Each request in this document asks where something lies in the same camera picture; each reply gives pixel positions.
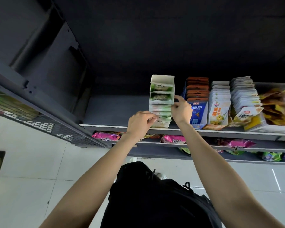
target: person's right hand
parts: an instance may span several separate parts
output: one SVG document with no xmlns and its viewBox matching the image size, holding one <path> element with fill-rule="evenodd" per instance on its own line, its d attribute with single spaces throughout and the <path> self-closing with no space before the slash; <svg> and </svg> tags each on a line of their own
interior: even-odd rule
<svg viewBox="0 0 285 228">
<path fill-rule="evenodd" d="M 186 102 L 179 95 L 174 96 L 175 99 L 178 99 L 179 102 L 175 102 L 171 107 L 173 120 L 179 125 L 182 122 L 190 123 L 190 119 L 192 116 L 192 107 L 191 104 Z"/>
</svg>

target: white shoe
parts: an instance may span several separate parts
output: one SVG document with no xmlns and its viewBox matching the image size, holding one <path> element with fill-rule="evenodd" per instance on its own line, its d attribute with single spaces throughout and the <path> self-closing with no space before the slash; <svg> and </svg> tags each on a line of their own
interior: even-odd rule
<svg viewBox="0 0 285 228">
<path fill-rule="evenodd" d="M 160 180 L 167 179 L 167 176 L 165 174 L 163 174 L 163 173 L 158 173 L 156 176 L 159 177 Z"/>
<path fill-rule="evenodd" d="M 138 161 L 137 157 L 132 157 L 132 158 L 130 159 L 129 163 L 130 163 L 130 162 L 137 162 L 137 161 Z"/>
</svg>

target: metal mesh panel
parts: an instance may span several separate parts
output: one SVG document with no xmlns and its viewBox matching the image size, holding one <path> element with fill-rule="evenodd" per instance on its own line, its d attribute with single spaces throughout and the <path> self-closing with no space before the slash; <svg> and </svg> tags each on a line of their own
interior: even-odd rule
<svg viewBox="0 0 285 228">
<path fill-rule="evenodd" d="M 69 141 L 72 144 L 101 147 L 92 139 L 78 134 L 74 130 L 69 129 L 2 92 L 0 92 L 0 115 L 42 132 L 49 133 L 65 141 Z"/>
</svg>

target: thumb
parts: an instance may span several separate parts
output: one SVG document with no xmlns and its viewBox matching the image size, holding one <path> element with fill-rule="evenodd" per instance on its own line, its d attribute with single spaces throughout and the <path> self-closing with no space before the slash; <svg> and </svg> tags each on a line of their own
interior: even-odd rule
<svg viewBox="0 0 285 228">
<path fill-rule="evenodd" d="M 156 122 L 157 118 L 151 118 L 148 122 L 149 126 L 152 126 L 154 122 Z"/>
</svg>

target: tile floor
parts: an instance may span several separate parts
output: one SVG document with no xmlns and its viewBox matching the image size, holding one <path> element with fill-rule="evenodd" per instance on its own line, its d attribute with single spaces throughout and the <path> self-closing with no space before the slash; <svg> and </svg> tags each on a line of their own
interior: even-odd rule
<svg viewBox="0 0 285 228">
<path fill-rule="evenodd" d="M 2 117 L 0 150 L 6 151 L 0 173 L 0 228 L 38 227 L 72 184 L 107 152 L 81 149 Z M 192 161 L 139 160 L 179 184 L 190 181 L 196 193 L 206 194 Z M 230 164 L 260 203 L 285 224 L 285 166 Z M 100 227 L 107 203 L 106 199 L 90 227 Z"/>
</svg>

